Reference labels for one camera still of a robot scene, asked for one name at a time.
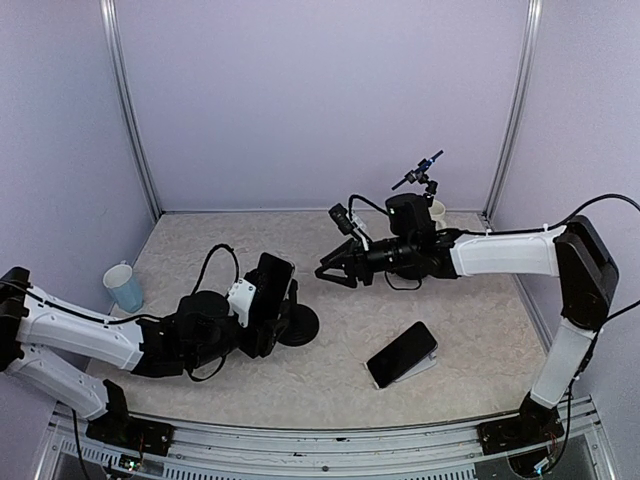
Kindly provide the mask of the black round-base phone stand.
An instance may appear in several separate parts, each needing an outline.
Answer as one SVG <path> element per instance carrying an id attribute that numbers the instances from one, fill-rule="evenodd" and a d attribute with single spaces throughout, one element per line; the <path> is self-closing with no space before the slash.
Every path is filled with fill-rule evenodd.
<path id="1" fill-rule="evenodd" d="M 280 324 L 277 343 L 287 347 L 301 347 L 315 339 L 319 332 L 319 318 L 313 309 L 298 302 L 296 315 L 292 320 L 282 317 L 282 303 L 279 313 L 268 322 Z"/>

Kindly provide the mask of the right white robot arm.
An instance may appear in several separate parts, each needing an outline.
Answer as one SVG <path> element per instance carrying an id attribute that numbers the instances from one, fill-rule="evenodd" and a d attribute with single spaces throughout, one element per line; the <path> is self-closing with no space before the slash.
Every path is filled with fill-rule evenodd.
<path id="1" fill-rule="evenodd" d="M 561 320 L 545 363 L 511 423 L 512 436 L 531 444 L 549 429 L 560 400 L 609 320 L 618 266 L 583 215 L 529 230 L 471 232 L 437 228 L 429 210 L 432 203 L 426 194 L 387 199 L 391 235 L 377 241 L 363 233 L 349 208 L 334 205 L 329 216 L 348 239 L 320 260 L 315 275 L 348 288 L 371 284 L 377 273 L 417 281 L 484 275 L 555 279 Z"/>

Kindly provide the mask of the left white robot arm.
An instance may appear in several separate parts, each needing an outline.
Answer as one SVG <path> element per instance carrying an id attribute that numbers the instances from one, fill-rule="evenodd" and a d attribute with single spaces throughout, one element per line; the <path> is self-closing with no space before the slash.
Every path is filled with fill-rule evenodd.
<path id="1" fill-rule="evenodd" d="M 282 287 L 234 283 L 226 295 L 200 290 L 181 298 L 165 317 L 138 314 L 117 319 L 55 299 L 29 281 L 28 270 L 1 278 L 1 370 L 32 383 L 73 409 L 121 445 L 140 434 L 123 390 L 76 369 L 57 351 L 109 363 L 133 375 L 187 375 L 241 350 L 251 358 L 271 354 L 291 327 Z"/>

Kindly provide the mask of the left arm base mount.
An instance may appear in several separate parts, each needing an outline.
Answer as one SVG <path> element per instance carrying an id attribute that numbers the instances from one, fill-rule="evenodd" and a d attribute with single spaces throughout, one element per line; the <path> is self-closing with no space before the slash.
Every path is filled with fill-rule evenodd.
<path id="1" fill-rule="evenodd" d="M 169 423 L 108 412 L 89 421 L 86 436 L 108 445 L 165 457 L 174 431 Z"/>

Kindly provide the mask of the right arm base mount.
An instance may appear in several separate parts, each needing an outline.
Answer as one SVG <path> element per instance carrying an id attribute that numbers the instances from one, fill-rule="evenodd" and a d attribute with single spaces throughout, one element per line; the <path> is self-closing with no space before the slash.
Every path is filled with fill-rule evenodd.
<path id="1" fill-rule="evenodd" d="M 520 415 L 482 422 L 477 426 L 484 455 L 504 453 L 560 438 L 565 434 L 562 422 L 552 418 L 546 424 Z"/>

